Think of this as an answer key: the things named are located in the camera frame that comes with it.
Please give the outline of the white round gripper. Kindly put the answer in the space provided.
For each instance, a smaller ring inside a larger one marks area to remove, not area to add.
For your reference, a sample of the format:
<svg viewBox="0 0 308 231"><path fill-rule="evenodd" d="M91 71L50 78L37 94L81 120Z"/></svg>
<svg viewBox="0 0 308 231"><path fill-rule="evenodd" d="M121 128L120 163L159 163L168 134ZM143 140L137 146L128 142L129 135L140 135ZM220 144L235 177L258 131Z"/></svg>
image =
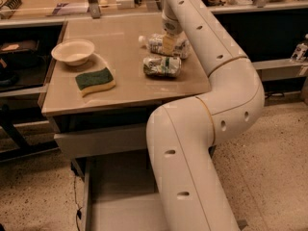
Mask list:
<svg viewBox="0 0 308 231"><path fill-rule="evenodd" d="M163 35L163 53L168 56L173 56L176 45L176 36L174 35L180 35L183 29L173 11L168 10L163 10L162 12L162 26L168 33Z"/></svg>

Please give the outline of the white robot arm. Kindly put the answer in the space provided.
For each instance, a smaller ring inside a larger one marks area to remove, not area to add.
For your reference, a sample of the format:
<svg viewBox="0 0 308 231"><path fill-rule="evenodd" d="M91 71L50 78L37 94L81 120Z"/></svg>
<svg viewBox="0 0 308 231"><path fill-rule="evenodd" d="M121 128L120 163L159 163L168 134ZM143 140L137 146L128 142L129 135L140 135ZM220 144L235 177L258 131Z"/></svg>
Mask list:
<svg viewBox="0 0 308 231"><path fill-rule="evenodd" d="M165 0L211 89L166 103L146 126L147 147L169 231L240 231L209 149L261 115L264 89L243 49L201 0Z"/></svg>

